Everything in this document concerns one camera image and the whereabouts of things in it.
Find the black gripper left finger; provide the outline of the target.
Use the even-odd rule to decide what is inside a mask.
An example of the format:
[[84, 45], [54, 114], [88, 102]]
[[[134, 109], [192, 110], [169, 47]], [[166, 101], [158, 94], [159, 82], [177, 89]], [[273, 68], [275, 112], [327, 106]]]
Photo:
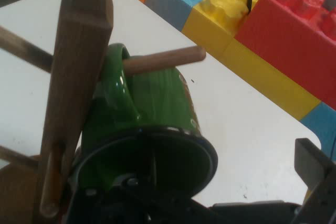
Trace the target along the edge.
[[212, 212], [176, 191], [160, 191], [144, 180], [126, 178], [109, 191], [76, 191], [66, 223], [211, 223]]

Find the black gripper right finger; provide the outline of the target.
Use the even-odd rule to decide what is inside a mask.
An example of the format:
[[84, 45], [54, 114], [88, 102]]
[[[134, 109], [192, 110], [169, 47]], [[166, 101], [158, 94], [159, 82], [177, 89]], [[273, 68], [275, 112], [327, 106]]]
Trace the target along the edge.
[[295, 171], [310, 196], [292, 223], [335, 223], [335, 163], [309, 139], [295, 140]]

